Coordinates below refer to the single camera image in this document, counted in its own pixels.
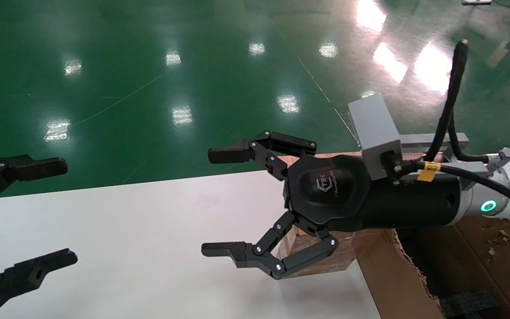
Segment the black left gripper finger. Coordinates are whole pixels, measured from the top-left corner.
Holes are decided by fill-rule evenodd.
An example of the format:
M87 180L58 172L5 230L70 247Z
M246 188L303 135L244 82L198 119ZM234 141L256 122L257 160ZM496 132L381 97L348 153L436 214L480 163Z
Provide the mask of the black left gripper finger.
M68 165L62 157L42 160L34 160L27 154L0 157L0 194L18 181L46 179L67 172Z
M72 266L77 261L73 251L62 249L7 268L0 273L0 308L12 298L39 289L50 272Z

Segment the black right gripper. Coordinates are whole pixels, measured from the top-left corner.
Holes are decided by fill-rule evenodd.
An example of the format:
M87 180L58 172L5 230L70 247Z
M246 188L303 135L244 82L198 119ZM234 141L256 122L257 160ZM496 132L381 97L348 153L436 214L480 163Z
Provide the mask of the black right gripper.
M437 227L459 215L460 183L452 178L432 182L388 178L371 180L360 156L318 158L312 140L264 131L230 147L210 148L212 164L253 161L277 180L285 180L288 209L256 244L204 243L205 257L229 257L237 268L258 268L275 280L312 266L338 248L328 231ZM299 158L289 168L276 153ZM318 242L284 259L271 253L297 226L318 237Z

